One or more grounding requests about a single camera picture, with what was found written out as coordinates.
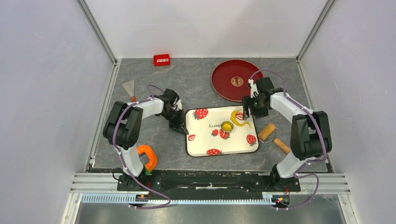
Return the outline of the yellow dough scrap strip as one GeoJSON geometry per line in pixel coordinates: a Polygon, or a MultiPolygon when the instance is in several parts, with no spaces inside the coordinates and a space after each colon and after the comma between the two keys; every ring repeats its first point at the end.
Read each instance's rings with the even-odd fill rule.
{"type": "Polygon", "coordinates": [[[232,111],[230,120],[238,127],[248,126],[249,128],[251,128],[250,123],[244,120],[243,115],[243,112],[240,112],[240,110],[232,111]]]}

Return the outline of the red toy brick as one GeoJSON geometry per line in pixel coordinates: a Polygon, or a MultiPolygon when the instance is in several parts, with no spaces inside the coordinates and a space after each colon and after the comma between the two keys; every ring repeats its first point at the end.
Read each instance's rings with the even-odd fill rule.
{"type": "Polygon", "coordinates": [[[153,56],[153,65],[155,67],[169,66],[171,64],[170,54],[161,54],[153,56]]]}

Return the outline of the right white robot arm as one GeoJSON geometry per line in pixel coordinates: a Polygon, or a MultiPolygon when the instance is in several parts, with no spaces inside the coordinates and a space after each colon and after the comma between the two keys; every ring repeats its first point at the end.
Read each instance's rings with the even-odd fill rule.
{"type": "Polygon", "coordinates": [[[291,123],[291,152],[275,165],[269,181],[273,189],[282,190],[303,166],[327,159],[332,149],[328,116],[303,106],[283,88],[275,88],[269,77],[249,79],[248,87],[250,94],[242,99],[244,120],[268,116],[272,109],[291,123]]]}

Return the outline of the orange horseshoe magnet toy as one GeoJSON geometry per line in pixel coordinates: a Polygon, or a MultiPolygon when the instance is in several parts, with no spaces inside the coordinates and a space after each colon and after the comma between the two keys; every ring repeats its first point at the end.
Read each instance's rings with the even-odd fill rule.
{"type": "Polygon", "coordinates": [[[148,145],[141,145],[137,147],[137,153],[139,156],[146,155],[148,162],[144,165],[145,174],[150,175],[153,169],[157,166],[157,156],[153,149],[148,145]]]}

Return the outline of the orange handled metal scraper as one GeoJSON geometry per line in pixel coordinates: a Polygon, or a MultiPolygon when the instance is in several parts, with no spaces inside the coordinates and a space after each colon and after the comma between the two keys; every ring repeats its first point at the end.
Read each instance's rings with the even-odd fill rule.
{"type": "Polygon", "coordinates": [[[128,82],[121,84],[121,86],[125,89],[125,91],[129,95],[131,102],[137,101],[134,93],[134,84],[135,84],[134,80],[130,80],[128,82]]]}

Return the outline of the white strawberry tray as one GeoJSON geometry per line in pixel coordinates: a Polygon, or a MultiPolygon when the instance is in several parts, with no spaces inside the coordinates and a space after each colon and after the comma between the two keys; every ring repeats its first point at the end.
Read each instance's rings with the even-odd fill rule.
{"type": "Polygon", "coordinates": [[[241,105],[188,110],[185,114],[189,133],[186,136],[187,154],[205,157],[257,151],[259,143],[254,119],[249,117],[245,120],[251,128],[238,127],[230,120],[235,110],[243,112],[241,105]]]}

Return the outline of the red round plate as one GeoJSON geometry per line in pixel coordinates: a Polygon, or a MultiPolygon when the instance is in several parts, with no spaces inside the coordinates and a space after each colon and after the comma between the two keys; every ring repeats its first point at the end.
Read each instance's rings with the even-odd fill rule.
{"type": "Polygon", "coordinates": [[[224,99],[241,103],[244,96],[250,95],[248,80],[256,73],[253,80],[264,77],[250,62],[233,59],[220,63],[212,72],[211,82],[214,90],[224,99]]]}

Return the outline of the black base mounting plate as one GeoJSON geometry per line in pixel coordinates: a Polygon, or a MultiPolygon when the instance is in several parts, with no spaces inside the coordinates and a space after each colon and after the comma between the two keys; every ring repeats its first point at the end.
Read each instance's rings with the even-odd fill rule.
{"type": "Polygon", "coordinates": [[[153,170],[135,180],[116,168],[117,191],[137,192],[138,199],[242,200],[260,199],[263,192],[299,192],[296,178],[276,179],[269,174],[233,171],[153,170]]]}

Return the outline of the aluminium frame rail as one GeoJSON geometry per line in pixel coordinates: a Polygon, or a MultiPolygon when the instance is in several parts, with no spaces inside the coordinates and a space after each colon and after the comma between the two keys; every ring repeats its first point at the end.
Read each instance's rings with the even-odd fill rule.
{"type": "Polygon", "coordinates": [[[321,173],[272,187],[265,174],[252,172],[155,171],[142,181],[110,173],[76,174],[71,193],[84,203],[128,203],[135,205],[250,204],[274,205],[286,196],[329,196],[351,193],[343,174],[321,173]]]}

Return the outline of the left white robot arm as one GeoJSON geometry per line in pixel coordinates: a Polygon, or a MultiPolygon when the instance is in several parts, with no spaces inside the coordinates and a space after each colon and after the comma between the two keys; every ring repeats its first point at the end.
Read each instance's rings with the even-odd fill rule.
{"type": "Polygon", "coordinates": [[[135,190],[144,189],[147,183],[141,175],[144,167],[136,143],[142,121],[150,116],[162,116],[169,122],[169,129],[188,135],[181,99],[171,89],[141,101],[115,102],[103,129],[103,136],[115,148],[124,172],[130,175],[128,183],[135,190]]]}

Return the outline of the wooden dough roller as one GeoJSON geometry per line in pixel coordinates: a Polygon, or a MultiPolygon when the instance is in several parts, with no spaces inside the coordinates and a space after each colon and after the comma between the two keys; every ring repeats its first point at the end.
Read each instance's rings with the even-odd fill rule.
{"type": "Polygon", "coordinates": [[[277,137],[277,132],[278,128],[273,123],[269,123],[257,134],[257,137],[263,144],[272,142],[286,154],[290,153],[291,149],[277,137]]]}

